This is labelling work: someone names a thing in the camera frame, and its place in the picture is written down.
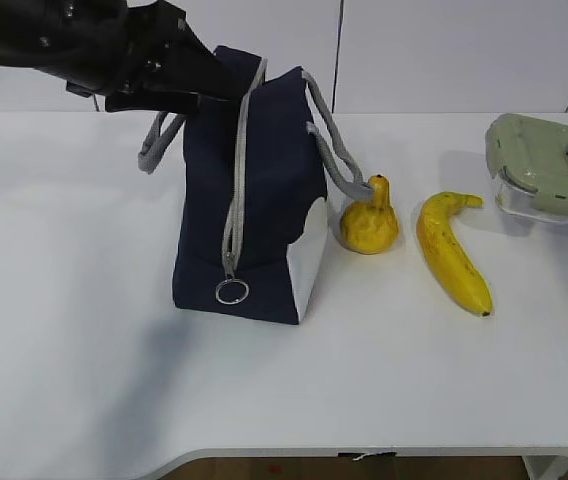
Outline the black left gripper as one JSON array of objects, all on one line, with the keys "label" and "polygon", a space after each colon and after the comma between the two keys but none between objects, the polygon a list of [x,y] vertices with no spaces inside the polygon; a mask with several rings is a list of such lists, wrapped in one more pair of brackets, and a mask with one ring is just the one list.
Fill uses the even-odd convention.
[{"label": "black left gripper", "polygon": [[196,94],[239,98],[247,90],[168,1],[65,1],[58,12],[61,58],[38,70],[80,96],[106,96],[108,113],[191,114]]}]

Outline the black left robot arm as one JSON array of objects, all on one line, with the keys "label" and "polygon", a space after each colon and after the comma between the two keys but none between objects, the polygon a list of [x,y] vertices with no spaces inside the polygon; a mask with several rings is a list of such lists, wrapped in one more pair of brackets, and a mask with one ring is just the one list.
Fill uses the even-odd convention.
[{"label": "black left robot arm", "polygon": [[101,96],[109,113],[193,113],[240,81],[167,1],[0,1],[0,66],[38,70],[68,92]]}]

